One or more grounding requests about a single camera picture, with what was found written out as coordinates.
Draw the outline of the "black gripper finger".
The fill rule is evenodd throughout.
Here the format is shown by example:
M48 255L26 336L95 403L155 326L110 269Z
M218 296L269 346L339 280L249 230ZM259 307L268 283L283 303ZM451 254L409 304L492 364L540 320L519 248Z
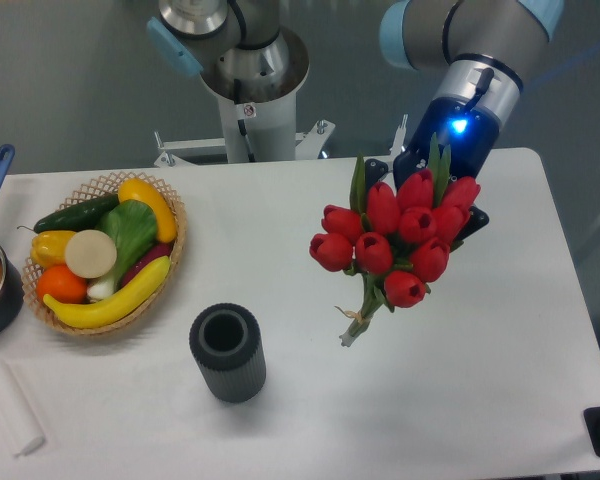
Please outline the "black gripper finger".
M391 164L377 158L368 158L364 162L365 188L369 192L371 188L382 182L391 172Z
M488 224L488 214L476 205L472 205L469 208L469 219L467 223L462 227L458 235L455 237L455 240L464 241L466 238L475 234L477 231L481 230Z

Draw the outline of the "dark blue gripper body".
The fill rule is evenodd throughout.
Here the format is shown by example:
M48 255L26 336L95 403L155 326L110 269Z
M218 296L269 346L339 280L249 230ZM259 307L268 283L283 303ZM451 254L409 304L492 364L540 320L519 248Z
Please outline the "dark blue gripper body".
M475 178L523 89L521 78L493 58L459 58L449 67L405 151L393 162L399 187L428 164L430 141L451 150L450 174Z

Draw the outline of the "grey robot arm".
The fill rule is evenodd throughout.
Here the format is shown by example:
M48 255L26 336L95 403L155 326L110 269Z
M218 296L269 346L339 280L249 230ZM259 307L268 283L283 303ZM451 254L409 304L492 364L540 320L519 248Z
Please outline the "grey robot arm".
M303 41L276 1L162 1L146 26L162 58L215 96L232 163L305 159L296 94L309 71ZM410 139L398 139L396 184L449 150L452 179L476 177L551 41L560 1L399 1L379 43L397 68L442 68L444 79Z

